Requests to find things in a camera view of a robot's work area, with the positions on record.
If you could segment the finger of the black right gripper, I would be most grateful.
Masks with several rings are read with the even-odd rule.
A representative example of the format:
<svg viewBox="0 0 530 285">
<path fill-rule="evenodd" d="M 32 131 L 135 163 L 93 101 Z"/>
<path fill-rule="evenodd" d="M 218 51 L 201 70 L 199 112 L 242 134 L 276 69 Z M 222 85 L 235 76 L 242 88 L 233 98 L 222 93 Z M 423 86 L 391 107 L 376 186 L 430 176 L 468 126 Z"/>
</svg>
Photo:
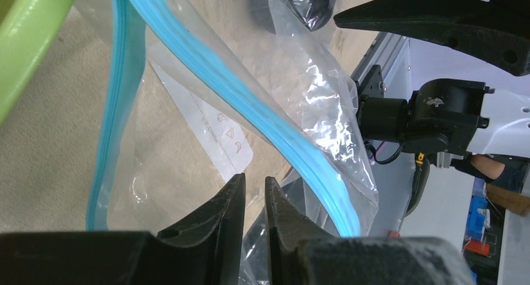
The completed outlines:
<svg viewBox="0 0 530 285">
<path fill-rule="evenodd" d="M 529 0 L 373 0 L 336 14 L 334 22 L 446 46 L 513 76 L 529 74 Z"/>
</svg>

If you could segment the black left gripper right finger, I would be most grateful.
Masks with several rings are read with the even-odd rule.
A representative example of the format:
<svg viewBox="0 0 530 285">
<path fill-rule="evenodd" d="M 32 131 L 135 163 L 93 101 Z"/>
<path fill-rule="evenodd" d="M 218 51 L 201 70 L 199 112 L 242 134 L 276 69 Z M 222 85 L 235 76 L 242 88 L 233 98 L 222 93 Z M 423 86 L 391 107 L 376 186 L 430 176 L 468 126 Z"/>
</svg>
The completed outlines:
<svg viewBox="0 0 530 285">
<path fill-rule="evenodd" d="M 270 284 L 474 284 L 462 254 L 437 237 L 334 237 L 265 179 Z"/>
</svg>

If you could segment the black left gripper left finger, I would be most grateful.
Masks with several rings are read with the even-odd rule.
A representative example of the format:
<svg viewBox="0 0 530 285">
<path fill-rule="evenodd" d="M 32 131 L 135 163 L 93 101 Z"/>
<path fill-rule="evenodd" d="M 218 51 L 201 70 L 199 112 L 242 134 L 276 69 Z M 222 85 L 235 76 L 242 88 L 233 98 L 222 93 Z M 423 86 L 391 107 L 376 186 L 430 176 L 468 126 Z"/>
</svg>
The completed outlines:
<svg viewBox="0 0 530 285">
<path fill-rule="evenodd" d="M 9 232 L 2 284 L 236 284 L 246 182 L 234 175 L 178 222 L 148 231 Z"/>
</svg>

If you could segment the clear zip top bag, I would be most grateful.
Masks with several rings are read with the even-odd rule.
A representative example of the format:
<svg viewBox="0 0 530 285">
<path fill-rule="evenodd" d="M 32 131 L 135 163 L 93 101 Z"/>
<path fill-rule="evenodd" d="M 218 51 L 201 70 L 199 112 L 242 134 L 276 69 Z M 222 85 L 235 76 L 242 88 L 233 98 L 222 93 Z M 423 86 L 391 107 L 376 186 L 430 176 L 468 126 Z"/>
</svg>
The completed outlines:
<svg viewBox="0 0 530 285">
<path fill-rule="evenodd" d="M 112 47 L 90 231 L 158 231 L 246 175 L 238 284 L 271 284 L 268 177 L 337 237 L 368 234 L 378 190 L 354 82 L 286 0 L 77 0 Z"/>
</svg>

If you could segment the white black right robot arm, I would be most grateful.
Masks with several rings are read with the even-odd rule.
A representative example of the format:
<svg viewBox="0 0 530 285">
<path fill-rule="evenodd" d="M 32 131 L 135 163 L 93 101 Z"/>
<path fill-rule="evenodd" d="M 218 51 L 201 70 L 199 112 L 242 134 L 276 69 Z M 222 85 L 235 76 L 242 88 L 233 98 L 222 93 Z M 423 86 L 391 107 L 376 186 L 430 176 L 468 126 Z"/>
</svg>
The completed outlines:
<svg viewBox="0 0 530 285">
<path fill-rule="evenodd" d="M 335 15 L 343 29 L 420 39 L 529 74 L 529 0 L 373 0 Z M 529 98 L 484 82 L 435 79 L 410 100 L 361 94 L 364 139 L 404 153 L 529 157 Z"/>
</svg>

